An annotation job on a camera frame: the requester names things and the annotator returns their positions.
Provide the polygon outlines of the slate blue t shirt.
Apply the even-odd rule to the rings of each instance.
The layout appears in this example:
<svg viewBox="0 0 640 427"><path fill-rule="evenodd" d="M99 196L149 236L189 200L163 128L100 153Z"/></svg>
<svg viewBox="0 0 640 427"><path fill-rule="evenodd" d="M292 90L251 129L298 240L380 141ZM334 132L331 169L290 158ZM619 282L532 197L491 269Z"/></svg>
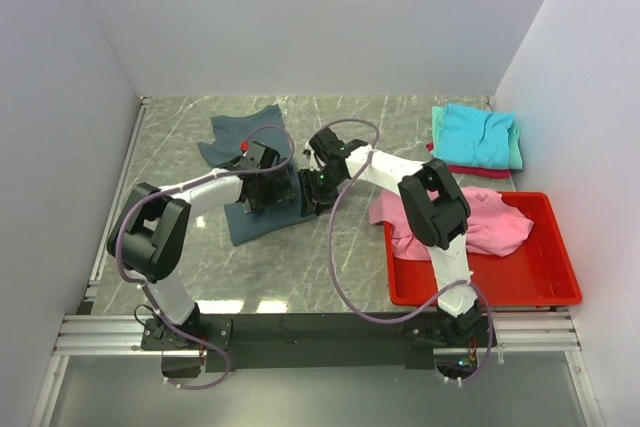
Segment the slate blue t shirt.
<svg viewBox="0 0 640 427"><path fill-rule="evenodd" d="M264 125L284 128L280 107L268 105L257 113L244 117L218 115L211 118L214 141L197 143L201 157L211 168L221 167L240 154L240 145L251 132ZM234 246L239 246L277 230L302 224L314 219L301 215L301 189L298 166L294 160L287 167L295 198L266 207L261 213L245 213L240 204L224 207L224 212Z"/></svg>

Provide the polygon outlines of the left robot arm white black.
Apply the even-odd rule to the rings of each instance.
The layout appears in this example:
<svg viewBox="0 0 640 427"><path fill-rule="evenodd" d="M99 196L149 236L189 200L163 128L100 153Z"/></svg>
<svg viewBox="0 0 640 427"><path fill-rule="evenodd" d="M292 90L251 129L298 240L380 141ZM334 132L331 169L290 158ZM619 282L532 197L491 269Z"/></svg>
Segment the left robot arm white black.
<svg viewBox="0 0 640 427"><path fill-rule="evenodd" d="M187 228L193 219L227 205L263 213L295 198L290 168L215 168L189 181L165 187L141 183L131 191L107 250L123 280L141 289L152 311L187 337L202 338L197 302L178 272Z"/></svg>

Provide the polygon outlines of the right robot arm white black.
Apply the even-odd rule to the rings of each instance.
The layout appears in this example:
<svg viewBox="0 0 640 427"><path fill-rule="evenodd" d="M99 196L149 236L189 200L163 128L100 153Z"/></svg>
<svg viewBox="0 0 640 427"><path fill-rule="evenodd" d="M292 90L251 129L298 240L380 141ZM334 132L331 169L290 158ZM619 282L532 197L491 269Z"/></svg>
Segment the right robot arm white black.
<svg viewBox="0 0 640 427"><path fill-rule="evenodd" d="M329 127L318 131L305 151L310 167L298 172L302 214L329 212L333 227L341 201L358 180L398 196L411 233L429 252L439 335L448 344L475 336L482 308L466 253L471 207L446 164L407 160L359 139L346 143Z"/></svg>

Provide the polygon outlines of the crimson folded t shirt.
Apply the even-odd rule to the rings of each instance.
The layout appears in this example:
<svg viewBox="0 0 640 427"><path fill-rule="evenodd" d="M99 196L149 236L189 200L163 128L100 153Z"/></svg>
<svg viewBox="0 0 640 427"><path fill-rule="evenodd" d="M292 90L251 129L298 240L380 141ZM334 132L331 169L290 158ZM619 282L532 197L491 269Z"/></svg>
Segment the crimson folded t shirt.
<svg viewBox="0 0 640 427"><path fill-rule="evenodd" d="M486 169L481 167L469 167L448 163L449 170L452 173L474 175L478 177L488 179L508 179L511 176L511 171L508 169Z"/></svg>

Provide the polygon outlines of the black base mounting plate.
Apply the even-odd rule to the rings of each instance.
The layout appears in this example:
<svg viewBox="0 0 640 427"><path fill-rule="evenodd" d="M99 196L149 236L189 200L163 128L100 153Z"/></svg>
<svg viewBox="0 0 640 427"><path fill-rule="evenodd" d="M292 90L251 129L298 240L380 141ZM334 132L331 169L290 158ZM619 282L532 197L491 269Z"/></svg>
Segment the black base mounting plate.
<svg viewBox="0 0 640 427"><path fill-rule="evenodd" d="M157 317L145 322L146 352L195 353L206 372L233 369L436 366L439 349L471 353L495 346L491 324L482 313L454 321L440 311L401 320L382 314L381 323L354 313L203 314L189 339Z"/></svg>

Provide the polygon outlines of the pink t shirt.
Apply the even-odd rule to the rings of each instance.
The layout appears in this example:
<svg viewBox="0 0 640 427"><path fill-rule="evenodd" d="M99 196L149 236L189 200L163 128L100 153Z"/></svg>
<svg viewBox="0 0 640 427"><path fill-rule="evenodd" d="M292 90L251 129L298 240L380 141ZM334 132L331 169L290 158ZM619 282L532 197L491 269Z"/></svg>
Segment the pink t shirt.
<svg viewBox="0 0 640 427"><path fill-rule="evenodd" d="M471 208L466 233L469 253L505 257L528 238L534 222L507 205L500 193L482 187L462 187ZM393 254L402 260L429 261L428 249L412 233L401 198L383 190L369 207L371 224L389 223Z"/></svg>

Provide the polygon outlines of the red plastic bin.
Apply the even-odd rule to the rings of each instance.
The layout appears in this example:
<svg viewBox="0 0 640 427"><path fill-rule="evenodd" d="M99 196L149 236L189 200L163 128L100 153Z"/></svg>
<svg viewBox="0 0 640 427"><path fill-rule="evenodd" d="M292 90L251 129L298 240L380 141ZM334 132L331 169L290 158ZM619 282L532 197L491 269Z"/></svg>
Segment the red plastic bin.
<svg viewBox="0 0 640 427"><path fill-rule="evenodd" d="M493 307L577 305L582 294L548 197L540 192L501 193L502 200L533 221L527 240L505 257L468 255L472 281ZM389 296L398 306L419 306L437 291L428 260L404 260L394 253L394 229L383 224Z"/></svg>

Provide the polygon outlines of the aluminium extrusion rail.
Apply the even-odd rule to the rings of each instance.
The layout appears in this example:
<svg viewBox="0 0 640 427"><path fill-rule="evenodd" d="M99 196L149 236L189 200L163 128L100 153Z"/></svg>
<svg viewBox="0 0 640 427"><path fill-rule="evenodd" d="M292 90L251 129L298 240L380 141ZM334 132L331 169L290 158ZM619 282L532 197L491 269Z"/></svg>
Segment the aluminium extrusion rail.
<svg viewBox="0 0 640 427"><path fill-rule="evenodd" d="M570 314L496 312L488 368L463 387L400 367L258 370L199 392L160 376L138 347L140 295L113 267L91 281L88 317L66 319L35 426L580 426Z"/></svg>

